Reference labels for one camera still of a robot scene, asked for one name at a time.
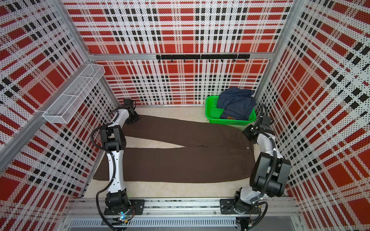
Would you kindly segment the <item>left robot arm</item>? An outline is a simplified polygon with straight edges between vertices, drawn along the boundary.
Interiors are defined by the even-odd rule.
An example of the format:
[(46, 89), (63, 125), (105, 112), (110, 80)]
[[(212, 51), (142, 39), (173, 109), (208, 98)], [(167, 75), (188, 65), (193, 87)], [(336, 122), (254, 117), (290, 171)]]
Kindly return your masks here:
[(123, 217), (132, 208), (123, 177), (123, 157), (127, 142), (122, 127), (139, 120), (135, 107), (134, 100), (125, 99), (123, 105), (111, 112), (113, 119), (94, 129), (90, 135), (92, 144), (108, 157), (109, 183), (103, 190), (107, 191), (104, 215), (120, 214)]

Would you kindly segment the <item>brown trousers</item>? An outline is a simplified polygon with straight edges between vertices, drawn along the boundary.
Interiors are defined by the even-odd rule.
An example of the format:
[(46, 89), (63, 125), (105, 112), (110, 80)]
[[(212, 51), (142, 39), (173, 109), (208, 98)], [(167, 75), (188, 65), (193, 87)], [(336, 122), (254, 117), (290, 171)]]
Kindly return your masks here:
[(140, 116), (125, 136), (175, 144), (175, 148), (126, 148), (127, 182), (218, 183), (247, 179), (255, 165), (253, 143), (239, 129), (220, 124)]

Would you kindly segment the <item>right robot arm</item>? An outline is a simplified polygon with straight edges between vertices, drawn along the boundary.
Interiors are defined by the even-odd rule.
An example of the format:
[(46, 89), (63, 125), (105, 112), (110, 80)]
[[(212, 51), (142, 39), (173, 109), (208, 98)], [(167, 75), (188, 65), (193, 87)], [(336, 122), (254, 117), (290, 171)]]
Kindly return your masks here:
[(244, 214), (257, 207), (264, 197), (281, 197), (290, 174), (291, 163), (278, 150), (276, 136), (271, 129), (274, 120), (261, 104), (261, 114), (254, 125), (249, 125), (243, 134), (259, 145), (260, 154), (253, 167), (250, 186), (236, 191), (232, 207), (236, 213)]

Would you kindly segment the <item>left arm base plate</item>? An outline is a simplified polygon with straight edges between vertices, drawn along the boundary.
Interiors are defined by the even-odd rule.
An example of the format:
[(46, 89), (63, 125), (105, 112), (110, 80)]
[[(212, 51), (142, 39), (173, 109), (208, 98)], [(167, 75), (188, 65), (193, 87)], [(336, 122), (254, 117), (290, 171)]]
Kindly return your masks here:
[(143, 213), (145, 200), (126, 200), (123, 202), (106, 202), (104, 215), (107, 216), (128, 216), (128, 215), (141, 215)]

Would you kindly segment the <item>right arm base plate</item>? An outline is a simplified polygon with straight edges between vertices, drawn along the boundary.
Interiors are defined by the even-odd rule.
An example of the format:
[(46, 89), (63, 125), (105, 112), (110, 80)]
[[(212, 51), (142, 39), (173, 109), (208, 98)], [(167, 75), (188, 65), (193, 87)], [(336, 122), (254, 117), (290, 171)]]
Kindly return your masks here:
[(220, 199), (220, 210), (223, 215), (231, 214), (259, 214), (259, 209), (255, 206), (247, 204), (241, 200), (234, 199)]

